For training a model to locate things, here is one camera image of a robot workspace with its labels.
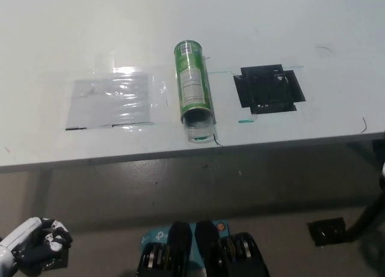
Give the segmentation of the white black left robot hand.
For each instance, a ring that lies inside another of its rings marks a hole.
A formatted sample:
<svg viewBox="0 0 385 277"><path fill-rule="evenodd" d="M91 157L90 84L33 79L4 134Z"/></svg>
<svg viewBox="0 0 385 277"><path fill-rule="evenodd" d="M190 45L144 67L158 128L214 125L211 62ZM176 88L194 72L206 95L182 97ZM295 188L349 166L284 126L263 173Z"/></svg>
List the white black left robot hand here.
<svg viewBox="0 0 385 277"><path fill-rule="evenodd" d="M58 220L32 217L1 241L1 265L31 266L56 259L73 239Z"/></svg>

